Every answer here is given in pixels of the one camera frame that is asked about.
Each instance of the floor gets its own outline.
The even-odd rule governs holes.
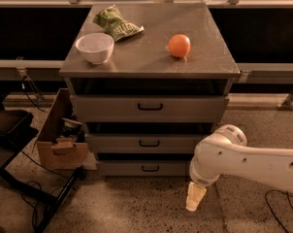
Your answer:
[[[283,95],[232,94],[220,125],[230,123],[240,127],[251,147],[293,149],[293,112],[277,109],[283,98]],[[33,126],[40,129],[47,113],[30,105],[24,109],[33,113]],[[24,152],[40,162],[35,140]],[[7,170],[23,182],[38,182],[43,190],[53,194],[66,182],[22,153]],[[57,172],[65,176],[72,173],[70,170]],[[188,177],[104,178],[96,171],[85,174],[85,179],[78,180],[75,190],[65,199],[45,232],[284,232],[265,200],[272,188],[260,183],[221,176],[208,187],[199,209],[190,213],[185,209]],[[293,233],[293,210],[287,196],[271,192],[268,200],[287,231]],[[32,216],[32,207],[0,180],[0,232],[33,232]]]

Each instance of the white robotic arm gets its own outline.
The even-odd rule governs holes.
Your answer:
[[[205,186],[216,182],[220,174],[293,193],[293,150],[247,147],[241,129],[224,125],[196,146],[189,174],[193,181],[186,200],[189,211],[196,210],[206,193]]]

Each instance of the cardboard box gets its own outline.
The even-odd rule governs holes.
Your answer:
[[[87,143],[72,143],[71,138],[57,138],[63,125],[62,118],[71,115],[70,92],[60,89],[37,139],[40,162],[44,167],[75,169],[82,166],[89,154]]]

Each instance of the black handle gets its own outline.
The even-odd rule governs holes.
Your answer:
[[[159,107],[147,108],[147,107],[143,107],[140,103],[138,103],[138,109],[140,111],[161,111],[161,110],[163,110],[163,104],[160,103],[159,104]]]
[[[144,172],[158,172],[159,166],[152,166],[152,167],[145,167],[144,165],[141,166],[141,170]]]
[[[159,146],[159,144],[160,144],[159,140],[157,140],[156,143],[154,142],[153,144],[147,144],[147,143],[144,143],[142,140],[139,140],[140,147],[156,148]]]

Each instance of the orange fruit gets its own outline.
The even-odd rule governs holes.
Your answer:
[[[173,57],[186,57],[191,49],[191,43],[186,35],[174,35],[168,43],[168,50]]]

